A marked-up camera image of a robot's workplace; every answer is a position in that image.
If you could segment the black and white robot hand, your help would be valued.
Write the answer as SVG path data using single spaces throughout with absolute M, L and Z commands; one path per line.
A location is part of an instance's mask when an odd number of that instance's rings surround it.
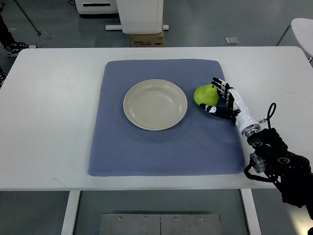
M 212 84 L 217 87 L 219 97 L 225 102 L 226 107 L 209 106 L 201 103 L 199 106 L 213 116 L 233 121 L 239 132 L 247 138 L 260 132 L 259 122 L 250 115 L 249 109 L 241 96 L 227 82 L 214 77 Z

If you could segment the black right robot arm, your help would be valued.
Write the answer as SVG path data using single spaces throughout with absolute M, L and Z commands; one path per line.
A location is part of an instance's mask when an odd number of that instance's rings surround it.
M 288 151 L 276 129 L 271 127 L 270 118 L 275 110 L 276 103 L 272 103 L 265 119 L 268 127 L 247 138 L 254 152 L 250 154 L 244 174 L 251 180 L 274 184 L 284 203 L 299 208 L 305 206 L 312 218 L 313 173 L 310 161 Z

